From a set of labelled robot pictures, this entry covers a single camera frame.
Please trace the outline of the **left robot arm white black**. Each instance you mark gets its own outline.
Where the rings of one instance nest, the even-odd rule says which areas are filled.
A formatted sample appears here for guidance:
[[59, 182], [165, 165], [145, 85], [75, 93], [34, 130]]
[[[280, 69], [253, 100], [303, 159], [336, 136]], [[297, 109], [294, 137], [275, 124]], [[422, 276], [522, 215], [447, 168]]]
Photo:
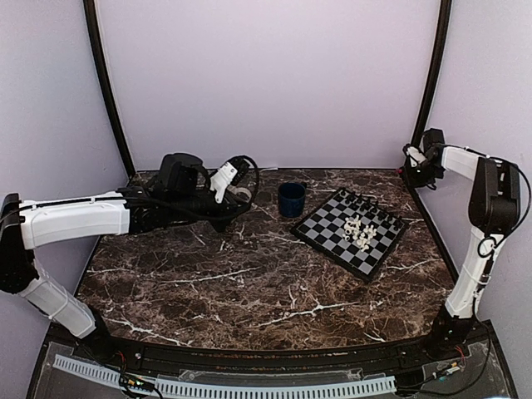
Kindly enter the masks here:
[[74, 298], [37, 264], [36, 248], [71, 239], [143, 234], [177, 225], [209, 222], [222, 232], [249, 211], [258, 193], [238, 183], [259, 170], [247, 155], [236, 155], [209, 172], [191, 154], [163, 157], [144, 186], [127, 186], [101, 195], [55, 201], [22, 201], [16, 193], [1, 207], [1, 290], [25, 298], [84, 342], [99, 362], [117, 355], [97, 311]]

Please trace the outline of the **black silver chess board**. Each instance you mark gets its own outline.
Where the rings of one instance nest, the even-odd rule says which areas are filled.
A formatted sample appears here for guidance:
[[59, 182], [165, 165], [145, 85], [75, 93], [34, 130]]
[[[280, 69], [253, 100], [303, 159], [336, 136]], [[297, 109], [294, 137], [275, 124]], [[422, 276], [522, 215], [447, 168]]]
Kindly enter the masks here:
[[291, 233], [369, 283], [406, 231], [402, 217], [340, 188], [291, 228]]

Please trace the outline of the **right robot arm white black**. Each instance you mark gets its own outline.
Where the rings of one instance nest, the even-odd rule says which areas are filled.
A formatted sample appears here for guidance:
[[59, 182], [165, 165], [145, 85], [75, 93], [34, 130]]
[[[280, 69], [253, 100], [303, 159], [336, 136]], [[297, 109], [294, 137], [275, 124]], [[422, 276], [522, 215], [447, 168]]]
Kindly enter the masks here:
[[436, 187], [446, 172], [467, 178], [471, 192], [467, 215], [470, 241], [459, 277], [441, 306], [423, 343], [424, 353], [440, 361], [466, 341], [476, 322], [482, 295], [505, 241], [528, 212], [521, 208], [520, 184], [525, 181], [517, 164], [469, 147], [449, 145], [440, 129], [423, 132], [403, 148], [401, 168], [412, 188]]

